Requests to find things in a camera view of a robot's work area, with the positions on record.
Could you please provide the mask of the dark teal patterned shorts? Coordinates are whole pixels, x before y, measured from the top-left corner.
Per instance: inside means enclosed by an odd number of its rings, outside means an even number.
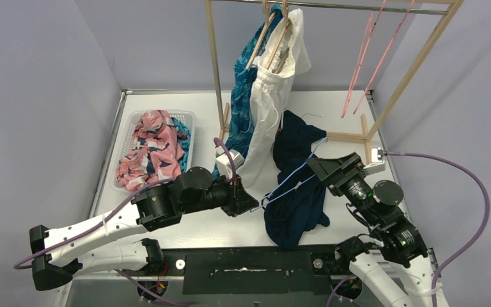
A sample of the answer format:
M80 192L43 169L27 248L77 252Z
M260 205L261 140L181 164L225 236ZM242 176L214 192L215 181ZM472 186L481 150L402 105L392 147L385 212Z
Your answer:
M281 9L282 7L278 4L272 6L271 12L275 14L275 18L263 39L259 52L264 51L269 35L282 20L283 15ZM250 41L246 43L233 67L235 84L231 91L231 120L225 146L228 150L236 150L244 158L248 156L249 145L254 132L250 98L252 86L258 71L256 66L252 65L249 69L246 69L246 65L251 57L262 27L260 26Z

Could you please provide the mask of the wooden hanger rear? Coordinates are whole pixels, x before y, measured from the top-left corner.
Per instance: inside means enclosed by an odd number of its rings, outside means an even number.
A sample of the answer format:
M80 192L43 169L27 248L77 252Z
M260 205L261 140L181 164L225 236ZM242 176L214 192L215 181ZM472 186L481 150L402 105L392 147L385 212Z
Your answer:
M253 65L255 57L257 57L257 55L260 51L263 39L264 39L265 35L267 34L272 21L275 18L275 14L271 12L271 5L268 4L267 0L262 1L262 6L263 6L263 13L265 14L265 22L263 23L261 33L257 39L256 45L254 46L251 57L249 58L249 61L247 62L247 65L245 67L246 69L249 69Z

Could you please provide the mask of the wooden hanger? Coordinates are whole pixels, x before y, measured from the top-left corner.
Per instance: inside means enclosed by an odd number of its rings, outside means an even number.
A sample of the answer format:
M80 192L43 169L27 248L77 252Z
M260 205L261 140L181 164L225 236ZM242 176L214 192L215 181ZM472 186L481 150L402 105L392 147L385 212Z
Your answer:
M245 67L246 69L249 69L253 65L255 57L257 57L257 55L260 51L263 39L264 39L265 35L267 34L272 21L275 18L275 14L271 12L271 5L268 4L267 0L262 1L262 6L263 6L263 13L265 14L265 22L263 23L261 33L257 39L256 45L254 46L251 57L249 58L249 61L247 62L247 65Z
M269 60L267 61L267 64L265 66L265 68L269 71L273 71L273 69L271 68L273 60L276 57L277 50L278 50L279 46L282 44L285 33L286 33L288 27L290 26L290 21L289 21L289 17L288 17L289 11L290 11L290 9L288 7L288 0L282 0L281 6L282 6L281 11L282 11L282 15L283 15L283 21L282 21L283 26L282 26L282 30L279 33L276 44L275 44L272 52L270 53Z

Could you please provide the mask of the pink hanger of floral shorts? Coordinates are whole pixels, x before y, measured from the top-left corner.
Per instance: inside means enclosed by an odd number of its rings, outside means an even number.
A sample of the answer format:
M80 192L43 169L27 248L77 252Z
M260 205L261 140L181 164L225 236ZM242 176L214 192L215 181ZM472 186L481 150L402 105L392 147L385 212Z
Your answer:
M371 13L371 15L370 15L370 17L366 23L366 28L364 30L364 34L362 37L362 42L361 42L361 46L359 48L359 53L357 56L357 61L355 64L354 72L353 72L351 80L350 80L350 85L348 87L347 95L345 98L345 103L343 106L343 110L341 112L341 118L344 118L347 111L348 111L348 108L350 105L350 99L352 98L352 92L354 91L355 85L356 85L358 78L359 78L359 75L361 73L362 64L363 64L363 61L365 59L366 53L368 51L371 37L373 35L373 32L375 31L375 27L377 26L377 22L379 20L379 17L381 15L382 11L384 10L385 6L386 6L386 1L382 1L381 7L379 8L378 13L377 13L377 17L374 18L374 13Z

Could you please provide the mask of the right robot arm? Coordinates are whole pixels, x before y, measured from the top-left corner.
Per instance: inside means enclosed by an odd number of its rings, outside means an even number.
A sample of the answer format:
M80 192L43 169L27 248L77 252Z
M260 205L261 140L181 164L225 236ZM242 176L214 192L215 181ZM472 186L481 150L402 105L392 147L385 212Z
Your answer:
M374 186L365 181L368 175L385 170L382 156L369 164L364 164L357 153L336 159L308 158L306 163L332 195L347 198L355 219L382 243L383 259L402 284L398 285L381 268L356 236L335 246L337 270L351 272L383 306L447 306L441 284L433 280L426 244L399 207L402 188L391 180L380 180Z

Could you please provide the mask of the light blue shark shorts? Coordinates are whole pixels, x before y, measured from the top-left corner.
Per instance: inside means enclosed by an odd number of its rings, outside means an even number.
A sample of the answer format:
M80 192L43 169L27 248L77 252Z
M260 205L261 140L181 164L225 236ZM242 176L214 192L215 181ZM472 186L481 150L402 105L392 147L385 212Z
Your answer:
M178 162L182 173L185 173L187 171L189 149L191 145L191 132L189 128L178 118L172 117L172 119L177 133L178 144L183 150L183 156L179 158Z

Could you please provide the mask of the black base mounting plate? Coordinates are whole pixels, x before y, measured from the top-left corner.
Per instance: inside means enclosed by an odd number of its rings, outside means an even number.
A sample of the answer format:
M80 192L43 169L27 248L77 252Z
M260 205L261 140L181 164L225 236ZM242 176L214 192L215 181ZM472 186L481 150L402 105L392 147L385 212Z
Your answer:
M194 294L326 294L330 281L349 274L335 258L333 244L279 247L163 249L164 261L134 277L183 282L182 293Z

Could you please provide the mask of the white drawstring shorts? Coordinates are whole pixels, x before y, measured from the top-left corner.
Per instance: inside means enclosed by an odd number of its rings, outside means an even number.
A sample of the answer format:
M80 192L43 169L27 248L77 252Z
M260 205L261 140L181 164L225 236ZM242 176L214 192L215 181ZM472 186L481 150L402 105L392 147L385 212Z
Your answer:
M304 13L297 8L288 17L290 26L273 60L273 71L265 66L282 30L283 20L269 35L264 51L253 62L258 69L250 98L254 132L245 163L238 168L238 175L246 188L255 184L269 158L284 110L290 101L295 76L311 69L304 42Z

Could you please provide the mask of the navy blue shorts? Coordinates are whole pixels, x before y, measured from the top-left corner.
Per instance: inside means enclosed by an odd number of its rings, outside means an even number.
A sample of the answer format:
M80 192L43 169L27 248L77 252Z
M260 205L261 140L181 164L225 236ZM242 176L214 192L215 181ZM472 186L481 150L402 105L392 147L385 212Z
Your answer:
M264 196L263 204L267 235L280 248L294 248L305 232L330 225L323 212L326 188L306 164L325 141L325 130L307 124L291 111L284 112L283 128L272 151L279 170L277 186Z

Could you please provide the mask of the wooden hanger front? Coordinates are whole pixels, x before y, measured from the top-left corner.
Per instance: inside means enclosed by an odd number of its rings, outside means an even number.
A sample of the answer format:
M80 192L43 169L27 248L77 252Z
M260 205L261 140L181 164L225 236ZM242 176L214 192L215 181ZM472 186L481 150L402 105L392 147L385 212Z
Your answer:
M282 21L283 26L282 26L282 30L279 33L276 44L275 44L272 52L270 53L269 60L267 61L267 64L265 66L265 68L269 71L273 71L273 69L271 68L273 60L276 57L277 50L278 50L279 46L282 44L285 33L286 33L288 27L290 26L290 21L289 21L289 17L288 17L289 11L290 11L290 9L288 7L288 0L282 0L281 6L282 6L281 11L282 11L282 15L283 15L283 21Z

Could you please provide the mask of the wooden clothes rack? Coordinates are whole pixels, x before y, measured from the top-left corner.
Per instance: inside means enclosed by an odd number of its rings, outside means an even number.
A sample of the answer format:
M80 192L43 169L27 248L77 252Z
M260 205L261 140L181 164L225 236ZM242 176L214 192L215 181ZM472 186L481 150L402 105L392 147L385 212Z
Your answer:
M381 14L382 12L393 12L393 13L403 13L405 16L409 14L415 15L438 15L440 16L440 20L433 29L432 33L426 40L425 44L418 52L415 60L410 65L406 74L402 77L400 83L397 85L395 91L391 95L389 102L382 110L381 114L377 116L374 124L369 127L367 124L366 116L361 116L361 125L362 132L360 134L353 133L344 133L344 132L328 132L327 139L329 141L339 141L344 143L361 143L364 145L364 150L366 154L366 161L368 163L372 162L372 156L370 152L371 139L374 134L379 131L381 125L385 122L392 108L396 105L397 101L400 99L401 95L411 82L412 78L415 76L421 65L424 63L424 60L427 58L438 39L443 34L444 30L447 28L461 5L464 3L461 0L457 1L408 1L410 6L407 9L404 8L393 8L388 7L385 4L381 6L364 6L364 5L354 5L354 4L330 4L330 3L312 3L312 2L296 2L296 1L252 1L253 4L261 4L263 8L263 13L267 16L265 18L265 26L263 31L261 32L260 38L265 36L265 32L267 31L269 24L272 22L273 16L270 14L270 5L272 4L280 4L282 9L282 14L284 18L287 18L288 15L288 7L292 6L300 6L300 7L309 7L309 8L328 8L328 9L337 9L337 10L360 10L360 11L371 11L377 12ZM446 5L447 7L444 10L423 10L423 9L413 9L413 5L419 4L440 4ZM205 0L205 11L207 17L207 26L208 26L208 37L210 42L210 52L212 58L212 68L213 68L213 76L214 76L214 84L215 84L215 95L217 102L217 109L219 112L219 137L223 137L226 132L229 131L230 125L227 123L227 117L230 111L230 105L224 105L222 103L222 90L221 90L221 81L219 75L219 63L217 57L217 45L215 39L215 24L214 24L214 14L212 10L211 1Z

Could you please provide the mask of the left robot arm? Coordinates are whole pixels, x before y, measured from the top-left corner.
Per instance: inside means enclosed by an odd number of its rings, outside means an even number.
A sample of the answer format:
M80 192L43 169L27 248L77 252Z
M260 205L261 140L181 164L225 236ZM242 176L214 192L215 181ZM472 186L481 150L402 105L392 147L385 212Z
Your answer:
M185 214L220 208L237 217L258 205L240 177L212 178L207 169L193 167L174 180L148 184L112 211L62 228L30 229L35 288L52 290L83 274L115 269L156 273L164 265L157 240L145 238L129 246L117 241L173 226Z

